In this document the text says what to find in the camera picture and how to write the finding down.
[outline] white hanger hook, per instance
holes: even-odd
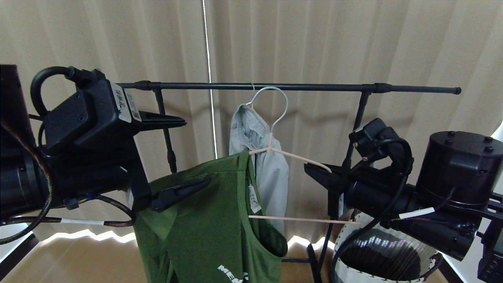
[[[286,102],[286,106],[285,106],[285,111],[283,111],[283,114],[278,118],[278,120],[276,120],[273,125],[271,126],[271,132],[273,132],[273,129],[274,129],[274,126],[276,125],[276,123],[278,123],[281,119],[283,119],[283,117],[285,117],[286,115],[286,112],[288,110],[288,97],[286,96],[285,92],[282,91],[281,89],[277,88],[277,87],[264,87],[262,89],[260,89],[259,91],[257,91],[257,93],[255,93],[255,95],[253,96],[253,98],[251,99],[250,102],[246,103],[245,106],[248,106],[248,105],[251,105],[253,104],[253,102],[255,101],[255,99],[257,98],[257,96],[259,95],[259,93],[261,91],[264,91],[264,90],[275,90],[275,91],[279,91],[281,92],[281,94],[283,95],[283,97],[285,98],[285,102]]]

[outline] curtain fold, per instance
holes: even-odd
[[[430,134],[491,135],[503,116],[503,7],[499,2],[207,1],[212,80],[461,87],[462,94],[372,94],[362,124],[382,118],[411,144],[415,184]],[[228,153],[230,120],[251,91],[214,91],[217,148]],[[340,165],[359,93],[287,92],[274,135],[283,150]],[[264,93],[255,110],[272,123],[284,110]],[[360,160],[356,152],[353,164]],[[288,217],[327,218],[326,190],[290,164]],[[380,161],[384,167],[389,161]],[[287,238],[317,241],[325,226],[286,222]]]
[[[203,10],[198,1],[2,1],[0,5],[0,60],[18,65],[28,112],[36,114],[29,85],[40,70],[54,65],[99,68],[116,83],[140,80],[207,82],[208,66]],[[42,89],[52,109],[74,93],[62,76],[50,78]],[[153,92],[133,91],[140,110],[158,113]],[[187,125],[170,129],[178,169],[184,170],[214,158],[211,105],[208,91],[164,90],[168,115],[184,118]],[[37,133],[40,123],[32,121]],[[170,173],[161,130],[135,137],[149,181]],[[123,192],[106,194],[123,203]],[[79,209],[53,209],[49,216],[96,220],[126,220],[127,216],[97,200]],[[110,227],[41,224],[39,240],[56,232],[91,229],[95,234]],[[132,228],[112,229],[118,235]]]

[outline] green t-shirt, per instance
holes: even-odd
[[[247,152],[150,184],[152,194],[211,177],[201,191],[161,213],[138,213],[134,231],[149,282],[279,282],[286,239],[262,215]]]

